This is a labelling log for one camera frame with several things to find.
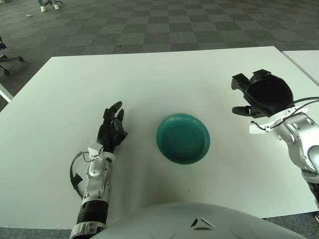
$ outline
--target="green plastic plate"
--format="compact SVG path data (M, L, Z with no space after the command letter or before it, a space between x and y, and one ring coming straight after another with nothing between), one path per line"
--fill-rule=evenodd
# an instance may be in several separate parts
M159 150L172 162L191 164L201 160L209 150L210 137L197 118L176 114L166 118L156 134Z

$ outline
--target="robotic arm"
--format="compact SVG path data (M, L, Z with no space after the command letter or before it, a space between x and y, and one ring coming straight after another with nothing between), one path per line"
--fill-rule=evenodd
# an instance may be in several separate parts
M243 74L233 76L231 87L244 93L250 106L234 107L233 113L259 118L269 117L269 123L258 125L252 121L251 133L265 133L274 130L288 146L291 161L301 169L304 179L314 194L319 207L319 127L306 112L305 106L295 107L293 94L286 82L266 70L253 73L248 80Z
M127 135L122 126L124 110L120 110L117 117L115 117L121 106L122 102L117 102L110 109L105 109L104 121L100 126L97 142L88 147L88 152L84 152L89 154L89 160L84 158L86 162L90 163L86 171L88 183L70 239L88 239L106 228L111 195L112 162L115 160L113 152L115 147L120 145ZM79 153L75 159L81 154L84 157L84 153ZM78 174L73 177L72 170L70 178L73 187L79 193L77 185L82 179Z

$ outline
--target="office chair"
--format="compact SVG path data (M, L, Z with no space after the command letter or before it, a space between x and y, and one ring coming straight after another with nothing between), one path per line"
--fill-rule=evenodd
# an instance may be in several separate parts
M0 50L3 50L3 49L6 49L6 45L2 42L2 39L0 36ZM23 58L20 56L11 57L11 58L8 58L5 55L0 56L0 62L15 61L15 60L23 61ZM10 72L7 69L3 68L1 65L0 65L0 69L3 70L6 76L10 74Z
M60 2L61 4L63 4L63 2L61 0L56 0L56 2ZM53 2L52 0L48 0L46 3L43 4L43 6L47 6L48 4L50 4L51 6L53 6Z

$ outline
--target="checkered carpet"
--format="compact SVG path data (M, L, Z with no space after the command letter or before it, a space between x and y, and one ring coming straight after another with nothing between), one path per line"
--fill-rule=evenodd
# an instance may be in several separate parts
M60 10L48 5L44 13L36 0L5 2L0 36L7 49L0 54L25 59L1 63L11 74L0 72L0 83L13 95L52 56L269 45L280 51L319 49L318 0L64 0ZM0 110L5 105L0 97ZM313 215L290 218L272 221L319 238ZM2 229L0 239L28 233ZM30 238L45 235L37 231Z

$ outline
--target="table leg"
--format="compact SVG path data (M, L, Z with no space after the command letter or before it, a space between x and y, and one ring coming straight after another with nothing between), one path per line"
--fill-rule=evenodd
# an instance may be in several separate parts
M0 84L0 95L8 102L13 99L13 96Z

